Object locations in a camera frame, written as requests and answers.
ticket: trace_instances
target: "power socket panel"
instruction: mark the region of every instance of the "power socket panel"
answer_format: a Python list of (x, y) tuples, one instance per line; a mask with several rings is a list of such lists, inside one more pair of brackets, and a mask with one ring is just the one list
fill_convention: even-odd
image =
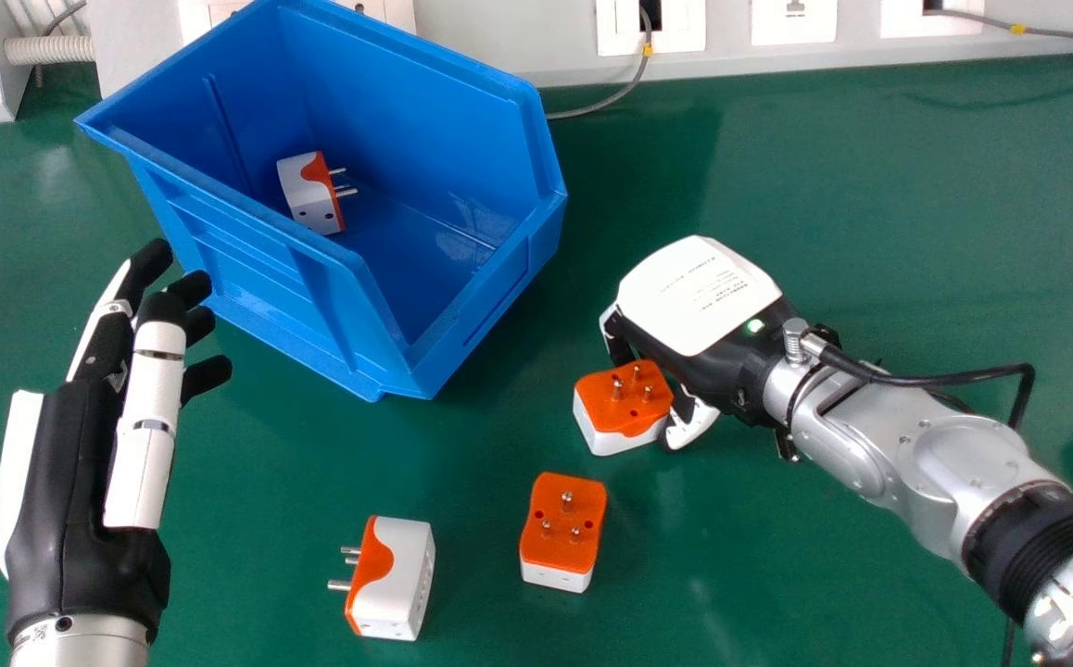
[[(954, 34), (981, 34), (976, 21), (954, 17), (923, 16), (923, 0), (880, 0), (879, 35), (890, 38), (945, 38)], [(944, 10), (985, 13), (985, 0), (943, 0)]]
[(751, 45), (837, 41), (837, 0), (751, 0)]
[[(643, 51), (640, 0), (594, 0), (600, 56)], [(660, 0), (660, 30), (651, 32), (656, 54), (705, 51), (705, 0)]]

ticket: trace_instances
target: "storage bin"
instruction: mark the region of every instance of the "storage bin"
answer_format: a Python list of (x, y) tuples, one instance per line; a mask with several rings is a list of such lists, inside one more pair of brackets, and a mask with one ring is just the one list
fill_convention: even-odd
[[(126, 157), (219, 316), (364, 400), (433, 398), (557, 249), (531, 85), (326, 0), (258, 0), (76, 119)], [(291, 220), (321, 149), (348, 231)]]

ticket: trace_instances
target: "gray cable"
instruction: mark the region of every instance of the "gray cable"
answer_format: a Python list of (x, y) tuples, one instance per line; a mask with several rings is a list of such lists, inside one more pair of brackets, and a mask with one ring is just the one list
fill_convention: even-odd
[(1044, 38), (1073, 39), (1073, 31), (1071, 30), (1046, 30), (1046, 29), (1041, 29), (1041, 27), (1031, 27), (1023, 24), (1011, 24), (1006, 21), (999, 21), (998, 18), (983, 17), (982, 14), (957, 12), (956, 10), (927, 10), (925, 11), (925, 13), (923, 13), (923, 16), (966, 18), (966, 20), (978, 21), (994, 27), (1000, 27), (1000, 29), (1015, 34), (1041, 34)]
[(44, 38), (48, 38), (48, 35), (50, 33), (53, 33), (56, 30), (58, 30), (58, 25), (59, 24), (65, 21), (67, 18), (75, 16), (75, 12), (79, 12), (79, 10), (83, 10), (84, 8), (87, 8), (87, 4), (88, 4), (88, 0), (79, 0), (78, 3), (72, 4), (71, 8), (68, 8), (65, 10), (63, 10), (62, 12), (59, 12), (58, 16), (55, 17), (55, 20), (53, 20), (53, 21), (50, 21), (50, 24), (46, 25), (46, 30), (42, 31), (42, 35), (44, 35)]
[(613, 105), (614, 102), (618, 102), (622, 98), (626, 98), (627, 93), (631, 92), (631, 90), (640, 84), (640, 79), (643, 79), (643, 71), (648, 66), (648, 58), (651, 57), (651, 18), (648, 17), (648, 13), (644, 11), (643, 8), (640, 8), (640, 17), (643, 18), (643, 55), (640, 57), (640, 68), (636, 69), (635, 75), (631, 77), (631, 80), (605, 100), (594, 102), (592, 105), (578, 106), (577, 109), (545, 114), (546, 119), (578, 118), (600, 109), (605, 109), (607, 106)]

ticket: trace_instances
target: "white corrugated hose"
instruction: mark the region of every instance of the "white corrugated hose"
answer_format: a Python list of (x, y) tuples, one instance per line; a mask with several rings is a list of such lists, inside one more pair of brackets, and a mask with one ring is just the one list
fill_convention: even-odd
[(11, 64), (94, 63), (95, 50), (86, 35), (9, 38), (5, 57)]

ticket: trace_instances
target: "metal screw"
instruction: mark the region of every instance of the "metal screw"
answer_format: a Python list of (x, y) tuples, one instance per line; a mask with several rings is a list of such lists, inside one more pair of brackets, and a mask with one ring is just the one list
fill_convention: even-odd
[(791, 366), (799, 366), (808, 360), (808, 354), (799, 346), (799, 338), (808, 330), (803, 317), (793, 316), (783, 323), (783, 354)]

